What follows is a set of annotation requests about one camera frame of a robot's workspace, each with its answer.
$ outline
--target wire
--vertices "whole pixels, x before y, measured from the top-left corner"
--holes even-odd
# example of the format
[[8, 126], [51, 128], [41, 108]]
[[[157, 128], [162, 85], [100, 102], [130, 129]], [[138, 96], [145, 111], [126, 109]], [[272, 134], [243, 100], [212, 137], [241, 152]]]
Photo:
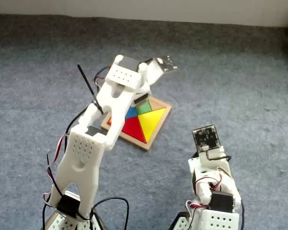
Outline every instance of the wire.
[[104, 112], [102, 111], [102, 108], [101, 108], [101, 106], [100, 106], [99, 103], [98, 103], [98, 100], [97, 100], [97, 98], [96, 98], [96, 96], [95, 96], [95, 93], [94, 93], [94, 91], [93, 91], [90, 83], [88, 82], [88, 79], [87, 79], [85, 73], [83, 72], [83, 70], [82, 70], [82, 68], [81, 68], [80, 65], [77, 65], [77, 67], [78, 67], [78, 69], [79, 69], [79, 71], [80, 71], [80, 73], [81, 73], [81, 75], [82, 75], [82, 77], [83, 77], [83, 79], [84, 79], [84, 81], [85, 81], [88, 89], [90, 90], [90, 92], [91, 92], [91, 94], [92, 94], [92, 96], [93, 96], [93, 98], [94, 98], [94, 101], [96, 102], [97, 108], [100, 110], [101, 114], [103, 115]]
[[100, 85], [98, 84], [98, 82], [97, 82], [97, 79], [104, 79], [104, 78], [101, 78], [101, 77], [99, 77], [99, 75], [103, 72], [103, 71], [105, 71], [106, 69], [110, 69], [111, 68], [111, 66], [106, 66], [106, 67], [103, 67], [100, 71], [98, 71], [97, 72], [97, 74], [95, 75], [95, 77], [94, 77], [94, 83], [95, 83], [95, 85], [96, 85], [96, 88], [97, 88], [97, 93], [99, 93], [99, 91], [100, 91]]
[[224, 156], [224, 157], [214, 157], [214, 158], [209, 158], [208, 156], [208, 151], [206, 151], [206, 157], [209, 161], [217, 161], [217, 160], [221, 160], [221, 159], [227, 159], [227, 161], [230, 161], [232, 156]]
[[[74, 119], [67, 126], [65, 133], [69, 133], [69, 130], [72, 127], [73, 123], [86, 111], [87, 108], [88, 106], [84, 108], [80, 113], [78, 113], [77, 116], [74, 117]], [[67, 137], [65, 137], [64, 152], [66, 151], [66, 148], [67, 148]]]
[[192, 220], [191, 220], [191, 222], [190, 222], [190, 225], [189, 225], [189, 227], [188, 227], [188, 230], [191, 229], [191, 225], [192, 225], [192, 222], [193, 222], [193, 220], [194, 220], [195, 211], [196, 211], [196, 208], [195, 208], [194, 211], [193, 211]]
[[43, 212], [42, 212], [42, 216], [43, 216], [43, 230], [46, 230], [46, 226], [45, 226], [45, 211], [46, 211], [46, 207], [47, 205], [45, 204], [43, 207]]
[[[49, 165], [49, 158], [48, 158], [48, 155], [47, 155], [47, 165]], [[46, 226], [45, 226], [45, 211], [46, 211], [46, 207], [49, 206], [47, 203], [48, 203], [48, 201], [50, 200], [50, 195], [51, 195], [51, 193], [49, 193], [49, 196], [48, 196], [48, 198], [47, 198], [46, 201], [45, 201], [45, 199], [44, 199], [44, 201], [45, 201], [45, 205], [44, 205], [44, 207], [43, 207], [43, 212], [42, 212], [43, 230], [46, 230]]]
[[69, 135], [69, 133], [65, 133], [63, 136], [60, 137], [60, 139], [58, 141], [58, 144], [57, 144], [56, 154], [54, 156], [54, 159], [53, 159], [52, 163], [47, 166], [47, 168], [50, 167], [51, 165], [53, 165], [56, 162], [56, 160], [58, 159], [59, 152], [60, 152], [60, 149], [61, 149], [61, 145], [62, 145], [62, 142], [63, 142], [63, 138], [67, 138], [68, 135]]
[[53, 182], [53, 185], [56, 187], [58, 193], [59, 193], [61, 196], [63, 196], [63, 193], [62, 193], [61, 190], [59, 189], [59, 187], [58, 187], [58, 185], [57, 185], [57, 183], [56, 183], [56, 181], [55, 181], [55, 179], [54, 179], [54, 177], [53, 177], [51, 168], [50, 168], [50, 166], [49, 166], [48, 154], [46, 155], [46, 157], [47, 157], [47, 164], [48, 164], [48, 168], [47, 168], [48, 175], [49, 175], [49, 177], [51, 178], [51, 180], [52, 180], [52, 182]]
[[129, 203], [128, 203], [128, 200], [123, 198], [123, 197], [120, 197], [120, 196], [111, 196], [111, 197], [108, 197], [108, 198], [105, 198], [101, 201], [98, 201], [91, 209], [91, 213], [90, 213], [90, 229], [93, 230], [93, 223], [92, 223], [92, 217], [94, 215], [94, 209], [100, 205], [101, 203], [107, 201], [107, 200], [113, 200], [113, 199], [117, 199], [117, 200], [123, 200], [126, 202], [126, 205], [127, 205], [127, 212], [126, 212], [126, 220], [125, 220], [125, 226], [124, 226], [124, 230], [127, 229], [127, 224], [128, 224], [128, 217], [129, 217]]
[[242, 221], [241, 221], [241, 228], [240, 230], [244, 229], [244, 204], [243, 201], [241, 200], [241, 206], [242, 206]]
[[218, 167], [216, 168], [216, 170], [219, 170], [219, 169], [222, 170], [225, 174], [227, 174], [227, 176], [229, 176], [231, 179], [233, 179], [232, 176], [231, 176], [231, 174], [230, 174], [226, 169], [218, 166]]
[[185, 203], [185, 205], [184, 205], [184, 206], [186, 207], [186, 209], [187, 209], [187, 211], [188, 211], [188, 213], [189, 213], [190, 216], [192, 216], [192, 215], [191, 215], [191, 211], [190, 211], [190, 209], [189, 209], [189, 207], [188, 207], [188, 204], [191, 204], [191, 203], [192, 203], [191, 200], [187, 200], [186, 203]]
[[197, 193], [196, 193], [196, 184], [197, 184], [197, 182], [199, 182], [199, 181], [201, 181], [201, 180], [203, 180], [203, 179], [206, 179], [206, 178], [209, 178], [209, 179], [213, 179], [213, 180], [215, 180], [217, 183], [212, 187], [212, 188], [210, 188], [210, 190], [216, 190], [220, 185], [221, 185], [221, 182], [222, 182], [222, 175], [221, 175], [221, 173], [220, 173], [220, 180], [218, 181], [216, 178], [213, 178], [213, 177], [210, 177], [210, 176], [204, 176], [204, 177], [202, 177], [202, 178], [199, 178], [198, 180], [196, 180], [195, 182], [194, 182], [194, 184], [193, 184], [193, 190], [194, 190], [194, 193], [197, 195]]

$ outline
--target cable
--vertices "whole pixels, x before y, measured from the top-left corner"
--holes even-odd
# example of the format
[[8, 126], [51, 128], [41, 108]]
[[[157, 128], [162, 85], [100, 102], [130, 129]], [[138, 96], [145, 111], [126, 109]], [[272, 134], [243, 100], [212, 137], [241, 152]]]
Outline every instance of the cable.
[[216, 168], [216, 170], [219, 170], [219, 169], [222, 170], [225, 174], [227, 174], [227, 176], [229, 176], [231, 179], [233, 179], [232, 176], [231, 176], [231, 174], [230, 174], [226, 169], [218, 166], [218, 167]]
[[47, 207], [47, 205], [45, 204], [44, 207], [43, 207], [43, 212], [42, 212], [42, 215], [43, 215], [43, 230], [46, 230], [46, 225], [45, 225], [45, 211], [46, 211], [46, 207]]
[[241, 221], [241, 228], [240, 230], [244, 229], [244, 204], [243, 201], [241, 200], [241, 206], [242, 206], [242, 221]]
[[187, 200], [186, 201], [186, 203], [185, 203], [185, 208], [187, 209], [187, 211], [188, 211], [188, 213], [189, 213], [189, 215], [191, 216], [191, 211], [190, 211], [190, 209], [189, 209], [189, 207], [188, 207], [188, 204], [191, 204], [192, 203], [192, 201], [191, 200]]
[[96, 88], [97, 88], [97, 93], [99, 93], [100, 88], [101, 88], [100, 85], [98, 85], [98, 83], [97, 83], [97, 79], [98, 79], [98, 78], [99, 78], [99, 79], [104, 79], [104, 78], [99, 77], [99, 75], [100, 75], [103, 71], [105, 71], [106, 69], [109, 69], [109, 68], [111, 68], [111, 66], [103, 67], [100, 71], [97, 72], [97, 74], [96, 74], [95, 77], [94, 77], [94, 83], [95, 83]]
[[199, 182], [199, 181], [201, 181], [203, 179], [206, 179], [206, 178], [213, 179], [213, 180], [215, 180], [217, 182], [212, 188], [210, 188], [210, 190], [216, 190], [221, 185], [221, 182], [222, 182], [222, 174], [221, 173], [220, 173], [220, 180], [219, 181], [216, 178], [213, 178], [213, 177], [210, 177], [210, 176], [201, 177], [198, 180], [196, 180], [194, 182], [194, 184], [193, 184], [193, 190], [194, 190], [194, 193], [196, 195], [197, 195], [197, 193], [196, 193], [196, 184], [197, 184], [197, 182]]
[[[48, 202], [48, 201], [50, 200], [50, 195], [51, 195], [51, 193], [49, 194], [46, 202]], [[43, 207], [43, 212], [42, 212], [43, 230], [46, 230], [46, 226], [45, 226], [45, 211], [46, 211], [46, 207], [47, 207], [47, 206], [48, 206], [47, 204], [44, 205], [44, 207]]]
[[[67, 126], [65, 133], [69, 133], [69, 130], [72, 127], [73, 123], [86, 111], [87, 108], [88, 106], [84, 108], [77, 116], [74, 117], [74, 119]], [[67, 148], [67, 137], [65, 137], [64, 152], [66, 151], [66, 148]]]
[[84, 79], [84, 81], [85, 81], [88, 89], [90, 90], [90, 92], [91, 92], [91, 94], [92, 94], [92, 96], [93, 96], [93, 98], [94, 98], [94, 101], [96, 102], [97, 108], [100, 110], [101, 114], [103, 115], [104, 112], [102, 111], [102, 108], [101, 108], [101, 106], [100, 106], [99, 103], [98, 103], [98, 100], [97, 100], [97, 98], [96, 98], [96, 96], [95, 96], [95, 93], [94, 93], [94, 91], [93, 91], [90, 83], [88, 82], [88, 79], [87, 79], [85, 73], [83, 72], [83, 70], [82, 70], [82, 68], [81, 68], [80, 65], [77, 65], [77, 67], [78, 67], [78, 69], [79, 69], [79, 71], [80, 71], [80, 73], [81, 73], [81, 75], [82, 75], [82, 77], [83, 77], [83, 79]]
[[51, 180], [52, 180], [52, 182], [53, 182], [53, 185], [56, 187], [58, 193], [59, 193], [61, 196], [63, 196], [63, 193], [62, 193], [61, 190], [59, 189], [59, 187], [58, 187], [58, 185], [57, 185], [57, 183], [56, 183], [56, 181], [55, 181], [55, 179], [54, 179], [54, 177], [53, 177], [51, 168], [50, 168], [50, 166], [49, 166], [48, 154], [46, 155], [46, 157], [47, 157], [47, 164], [48, 164], [48, 168], [47, 168], [48, 175], [49, 175], [49, 177], [51, 178]]
[[230, 161], [232, 156], [224, 156], [224, 157], [214, 157], [214, 158], [209, 158], [208, 156], [208, 151], [206, 151], [206, 157], [209, 161], [217, 161], [217, 160], [221, 160], [221, 159], [227, 159], [227, 161]]
[[194, 215], [195, 215], [195, 211], [196, 211], [196, 209], [197, 209], [197, 208], [195, 208], [194, 211], [193, 211], [192, 220], [191, 220], [191, 222], [190, 222], [190, 225], [189, 225], [189, 227], [188, 227], [188, 230], [191, 229], [191, 225], [192, 225], [192, 222], [193, 222], [193, 220], [194, 220]]
[[120, 197], [120, 196], [111, 196], [111, 197], [108, 197], [108, 198], [105, 198], [101, 201], [98, 201], [91, 209], [91, 213], [90, 213], [90, 229], [93, 230], [93, 223], [92, 223], [92, 217], [94, 215], [94, 209], [100, 205], [101, 203], [107, 201], [107, 200], [113, 200], [113, 199], [117, 199], [117, 200], [123, 200], [126, 202], [127, 204], [127, 212], [126, 212], [126, 220], [125, 220], [125, 227], [124, 227], [124, 230], [127, 229], [127, 224], [128, 224], [128, 217], [129, 217], [129, 203], [128, 203], [128, 200], [123, 198], [123, 197]]

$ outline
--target wooden frame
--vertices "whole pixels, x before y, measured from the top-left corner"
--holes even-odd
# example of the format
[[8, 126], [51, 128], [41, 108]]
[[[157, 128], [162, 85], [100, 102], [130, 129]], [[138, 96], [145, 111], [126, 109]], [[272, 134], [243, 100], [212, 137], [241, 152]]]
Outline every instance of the wooden frame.
[[[158, 103], [158, 104], [161, 104], [161, 105], [163, 105], [164, 108], [165, 108], [165, 111], [164, 111], [162, 117], [160, 118], [159, 123], [158, 123], [158, 125], [156, 126], [154, 132], [152, 133], [149, 141], [148, 141], [147, 143], [143, 143], [143, 142], [139, 141], [138, 139], [133, 138], [133, 137], [131, 137], [131, 136], [129, 136], [129, 135], [123, 133], [123, 132], [120, 133], [120, 137], [121, 137], [121, 138], [123, 138], [124, 140], [127, 140], [127, 141], [129, 141], [129, 142], [131, 142], [131, 143], [133, 143], [133, 144], [135, 144], [135, 145], [137, 145], [137, 146], [139, 146], [139, 147], [141, 147], [142, 149], [145, 149], [145, 150], [149, 150], [150, 147], [152, 146], [152, 144], [153, 144], [153, 142], [154, 142], [154, 140], [155, 140], [155, 138], [156, 138], [159, 130], [161, 129], [161, 127], [162, 127], [165, 119], [167, 118], [167, 116], [168, 116], [168, 114], [169, 114], [169, 112], [170, 112], [170, 110], [171, 110], [171, 108], [172, 108], [172, 106], [171, 106], [170, 104], [165, 103], [165, 102], [163, 102], [163, 101], [161, 101], [161, 100], [159, 100], [159, 99], [157, 99], [157, 98], [155, 98], [155, 97], [152, 97], [152, 96], [151, 96], [151, 97], [149, 97], [149, 100], [154, 101], [154, 102], [156, 102], [156, 103]], [[109, 129], [110, 129], [111, 126], [109, 126], [109, 125], [107, 124], [107, 123], [108, 123], [108, 120], [109, 120], [110, 118], [111, 118], [111, 112], [108, 113], [107, 116], [105, 117], [105, 119], [102, 121], [102, 123], [101, 123], [101, 127], [102, 127], [102, 128], [104, 128], [104, 129], [106, 129], [106, 130], [109, 130]]]

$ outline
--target yellow triangle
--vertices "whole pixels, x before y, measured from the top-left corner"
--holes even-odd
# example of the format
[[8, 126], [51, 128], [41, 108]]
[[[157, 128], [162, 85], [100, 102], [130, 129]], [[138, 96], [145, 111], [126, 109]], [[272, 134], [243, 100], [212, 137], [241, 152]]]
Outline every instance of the yellow triangle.
[[138, 115], [142, 130], [143, 130], [143, 133], [147, 142], [152, 136], [164, 111], [165, 111], [165, 108]]

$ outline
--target red triangle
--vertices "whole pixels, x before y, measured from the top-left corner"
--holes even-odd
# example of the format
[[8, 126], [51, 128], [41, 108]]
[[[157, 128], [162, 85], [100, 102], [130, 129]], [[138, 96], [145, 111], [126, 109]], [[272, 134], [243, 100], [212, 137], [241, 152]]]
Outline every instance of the red triangle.
[[146, 139], [137, 116], [125, 119], [125, 125], [121, 131], [141, 142], [146, 143]]

